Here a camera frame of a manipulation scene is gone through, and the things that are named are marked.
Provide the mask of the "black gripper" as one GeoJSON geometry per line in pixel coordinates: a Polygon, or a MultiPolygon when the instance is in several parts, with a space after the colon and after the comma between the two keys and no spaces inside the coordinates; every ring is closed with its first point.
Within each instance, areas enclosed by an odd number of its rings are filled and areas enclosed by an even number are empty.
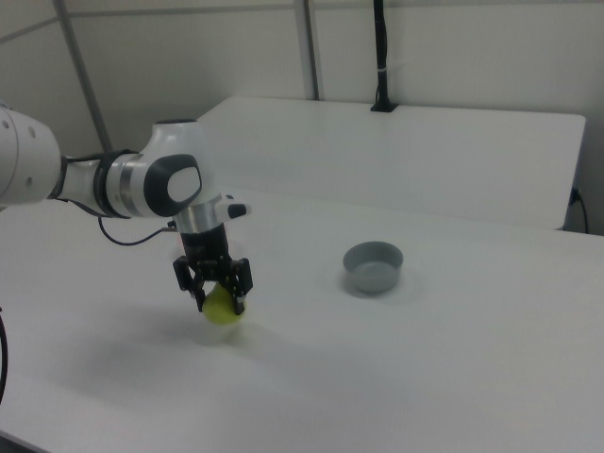
{"type": "Polygon", "coordinates": [[[254,285],[251,265],[246,258],[232,260],[225,226],[201,233],[183,233],[180,239],[187,258],[180,256],[173,261],[179,289],[188,292],[202,312],[207,298],[204,279],[226,278],[233,312],[236,316],[243,315],[247,294],[254,285]]]}

